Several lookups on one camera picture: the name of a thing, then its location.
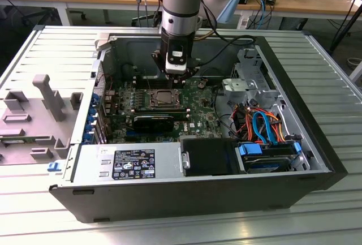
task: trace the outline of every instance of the blue latch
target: blue latch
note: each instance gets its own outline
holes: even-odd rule
[[[88,117],[87,117],[87,122],[88,122],[88,123],[94,122],[94,118],[91,117],[91,116],[88,116]]]
[[[301,152],[301,146],[298,142],[294,142],[294,148],[296,150],[297,153]]]
[[[93,126],[91,126],[91,125],[89,125],[89,124],[87,124],[87,125],[85,126],[84,131],[86,131],[86,132],[91,132],[92,130],[93,130]]]
[[[48,164],[48,171],[49,172],[62,171],[62,164],[59,162],[51,162]]]
[[[86,134],[86,133],[84,133],[84,134],[83,134],[83,139],[84,139],[84,140],[91,140],[91,139],[92,139],[92,135],[91,135],[91,134]]]
[[[88,110],[88,114],[89,114],[89,115],[95,115],[96,112],[97,112],[97,110],[94,109],[94,108],[89,108],[89,110]]]
[[[239,147],[239,152],[242,156],[249,154],[262,154],[262,150],[259,144],[256,143],[245,143]]]

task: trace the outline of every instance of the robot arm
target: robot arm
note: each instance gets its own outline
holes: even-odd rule
[[[232,13],[238,1],[204,0],[218,18],[225,13],[225,8]],[[161,47],[152,56],[158,68],[175,83],[181,83],[193,76],[197,70],[197,61],[191,58],[196,25],[203,13],[200,11],[201,0],[163,0]]]

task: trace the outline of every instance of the chair leg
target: chair leg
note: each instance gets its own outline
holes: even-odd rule
[[[104,22],[106,24],[110,24],[111,21],[109,20],[109,13],[107,9],[103,9],[103,17],[104,17]]]
[[[86,20],[87,17],[85,16],[85,13],[83,11],[79,11],[79,10],[70,10],[69,11],[70,14],[80,14],[80,17],[82,20]]]

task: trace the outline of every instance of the electronic equipment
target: electronic equipment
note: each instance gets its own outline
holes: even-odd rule
[[[49,188],[79,221],[288,208],[346,176],[263,37],[172,87],[149,56],[160,36],[99,37],[63,177]],[[197,42],[195,56],[223,46]]]

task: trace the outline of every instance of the metal workbench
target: metal workbench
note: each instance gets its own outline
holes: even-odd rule
[[[50,86],[62,97],[81,91],[97,57],[96,34],[125,30],[130,35],[157,32],[111,27],[34,30],[0,78],[0,99],[19,89],[27,97],[40,97],[32,85],[33,74],[39,72],[49,74]],[[348,170],[347,177],[290,209],[83,224],[48,193],[52,179],[59,176],[49,175],[47,165],[0,166],[0,243],[361,244],[362,94],[313,37],[286,31],[243,33],[265,36]]]

